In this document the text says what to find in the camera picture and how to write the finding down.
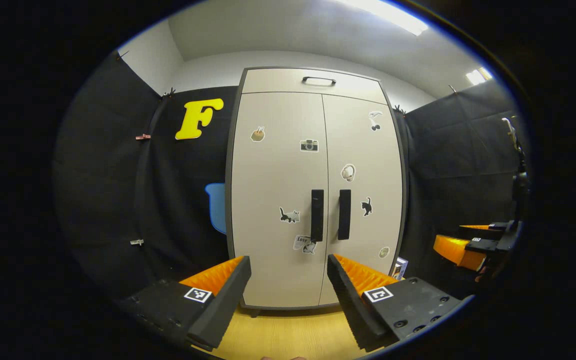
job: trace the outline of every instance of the cabinet door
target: cabinet door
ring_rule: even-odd
[[[390,109],[342,96],[323,95],[323,101],[329,166],[326,252],[388,274],[399,240],[403,191],[400,148]],[[347,166],[354,168],[351,177],[352,169],[342,174]],[[350,190],[349,237],[342,240],[338,239],[340,190]],[[337,302],[325,276],[320,305]]]
[[[294,249],[294,245],[296,237],[311,235],[312,190],[324,191],[324,214],[328,208],[322,95],[244,93],[235,126],[231,236],[235,256],[250,257],[252,275],[243,295],[245,304],[317,306],[327,216],[323,241],[313,253],[304,252],[302,246]],[[301,143],[307,140],[314,142],[302,150]]]

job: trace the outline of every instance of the sticker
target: sticker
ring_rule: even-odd
[[[318,153],[320,152],[320,142],[313,139],[299,141],[299,150],[307,151],[309,153]]]
[[[252,141],[254,142],[260,142],[264,139],[264,137],[266,136],[266,133],[264,132],[264,128],[265,126],[257,126],[256,130],[254,130],[252,132],[252,135],[250,135],[250,139],[252,139]]]
[[[215,230],[226,234],[226,189],[223,182],[206,185],[208,207],[210,208],[210,223]]]
[[[390,253],[391,253],[391,248],[389,248],[388,246],[382,247],[381,250],[379,250],[379,259],[384,259]]]
[[[389,297],[393,297],[393,293],[388,291],[388,289],[386,289],[384,286],[377,287],[377,289],[364,291],[363,293],[366,294],[366,297],[368,300],[370,300],[371,303],[377,303],[377,301],[382,301],[384,299],[388,299]]]
[[[202,290],[193,287],[192,289],[190,289],[190,291],[186,292],[186,294],[183,297],[185,297],[186,299],[197,301],[199,303],[205,303],[212,293],[213,293],[212,291]]]
[[[368,120],[370,120],[370,129],[373,130],[373,132],[376,132],[377,130],[381,129],[382,127],[379,126],[378,123],[375,122],[375,118],[377,116],[382,116],[384,113],[381,111],[371,111],[368,112]]]
[[[363,216],[365,217],[367,217],[373,212],[373,205],[371,203],[370,196],[366,196],[366,199],[368,199],[368,202],[361,201],[361,209],[365,211],[365,214],[363,214]]]
[[[292,212],[284,212],[284,208],[280,206],[279,212],[281,212],[281,218],[279,218],[279,220],[284,223],[299,223],[299,213],[301,211],[292,210]]]
[[[345,166],[341,169],[341,177],[346,180],[346,182],[351,183],[355,180],[355,174],[357,170],[355,170],[355,166],[353,164],[345,164]]]
[[[294,238],[294,244],[292,245],[292,250],[303,249],[304,246],[311,243],[311,237],[306,235],[297,235]]]
[[[202,136],[201,127],[206,127],[213,119],[213,109],[219,111],[224,108],[224,100],[221,98],[211,98],[210,100],[189,101],[185,105],[185,115],[181,122],[181,128],[174,138],[178,141],[185,139],[197,139]]]
[[[317,243],[307,243],[301,249],[301,252],[304,254],[315,255],[315,248],[317,248]]]

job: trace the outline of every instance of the camera sticker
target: camera sticker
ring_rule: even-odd
[[[377,130],[381,129],[382,127],[379,126],[378,123],[375,122],[375,118],[377,116],[382,116],[384,113],[381,111],[371,111],[368,112],[368,120],[370,120],[370,129],[373,130],[373,132],[376,132]]]
[[[299,213],[301,211],[297,211],[297,210],[292,210],[292,212],[284,212],[284,208],[283,207],[279,207],[279,212],[281,213],[281,218],[279,218],[280,221],[283,221],[284,223],[299,223]]]
[[[361,201],[361,209],[364,210],[365,213],[363,214],[363,216],[365,217],[367,217],[373,212],[373,205],[372,205],[373,201],[370,199],[370,196],[366,196],[366,199],[368,199],[368,202]]]
[[[311,237],[306,235],[297,235],[294,238],[294,244],[292,245],[292,250],[303,249],[304,246],[311,243]]]
[[[320,152],[320,142],[313,139],[299,141],[299,150],[307,151],[309,153],[318,153]]]
[[[382,247],[381,250],[379,250],[379,259],[384,259],[390,253],[391,253],[391,248],[389,248],[388,246]]]
[[[264,137],[266,136],[266,133],[264,132],[264,128],[265,126],[257,126],[256,130],[254,130],[252,132],[252,135],[250,135],[250,139],[252,139],[252,141],[254,142],[260,142],[264,139]]]
[[[355,169],[353,164],[345,164],[345,166],[341,169],[341,177],[348,183],[352,183],[353,180],[355,180],[356,173],[357,169]]]
[[[317,248],[317,243],[307,243],[301,249],[301,252],[304,254],[315,255],[315,248]]]

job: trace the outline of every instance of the top handle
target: top handle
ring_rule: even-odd
[[[308,81],[308,79],[329,80],[329,81],[331,82],[331,84],[330,84],[331,87],[334,87],[335,84],[337,83],[337,80],[335,80],[335,79],[328,79],[328,78],[326,78],[326,77],[316,77],[316,76],[304,76],[304,77],[301,79],[301,82],[304,83],[304,84],[306,84],[306,82]]]

